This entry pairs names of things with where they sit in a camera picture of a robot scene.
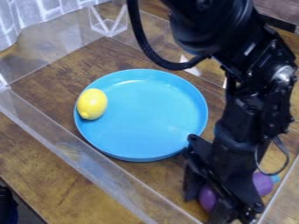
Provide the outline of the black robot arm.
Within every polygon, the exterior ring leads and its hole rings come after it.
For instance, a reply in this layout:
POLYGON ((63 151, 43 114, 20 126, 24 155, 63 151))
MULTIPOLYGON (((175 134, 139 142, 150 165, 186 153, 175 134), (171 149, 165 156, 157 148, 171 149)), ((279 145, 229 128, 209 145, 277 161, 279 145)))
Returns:
POLYGON ((290 98, 297 82, 295 55, 263 21, 253 0, 162 0, 169 6, 178 45, 214 58, 226 72, 226 108, 214 139, 189 137, 186 198, 199 197, 205 186, 219 195, 209 224, 254 224, 266 207, 254 173, 270 144, 294 118, 290 98))

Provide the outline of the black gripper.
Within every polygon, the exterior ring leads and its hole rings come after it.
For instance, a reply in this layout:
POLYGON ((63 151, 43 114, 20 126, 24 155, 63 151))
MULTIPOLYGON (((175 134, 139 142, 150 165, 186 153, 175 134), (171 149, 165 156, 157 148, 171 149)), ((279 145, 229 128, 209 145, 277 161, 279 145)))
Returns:
POLYGON ((266 206, 254 184, 258 169, 254 151, 230 147, 218 138, 210 143, 197 135, 189 135, 183 150, 186 169, 183 174, 185 201, 197 200, 202 188, 209 185, 219 195, 210 214, 210 224, 255 224, 266 206))

